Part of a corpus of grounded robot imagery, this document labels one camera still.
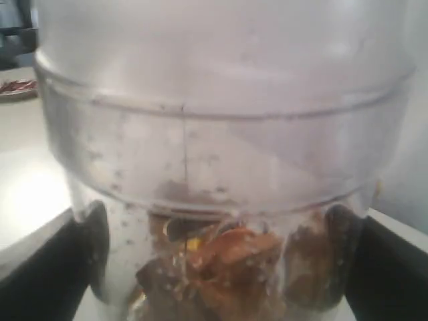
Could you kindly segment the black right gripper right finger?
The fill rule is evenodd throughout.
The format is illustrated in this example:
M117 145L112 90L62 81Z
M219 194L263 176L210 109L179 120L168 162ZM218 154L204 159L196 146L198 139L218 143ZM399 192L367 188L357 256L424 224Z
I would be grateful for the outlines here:
M330 209L330 236L348 238L345 296L357 320L426 320L427 253L372 217L344 205Z

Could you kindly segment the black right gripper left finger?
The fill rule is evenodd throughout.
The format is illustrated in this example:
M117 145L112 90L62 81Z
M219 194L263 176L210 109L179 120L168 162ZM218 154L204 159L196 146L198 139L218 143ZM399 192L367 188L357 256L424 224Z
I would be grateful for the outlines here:
M86 213L68 209L1 251L2 320L73 320L87 287L102 296L108 218L101 202Z

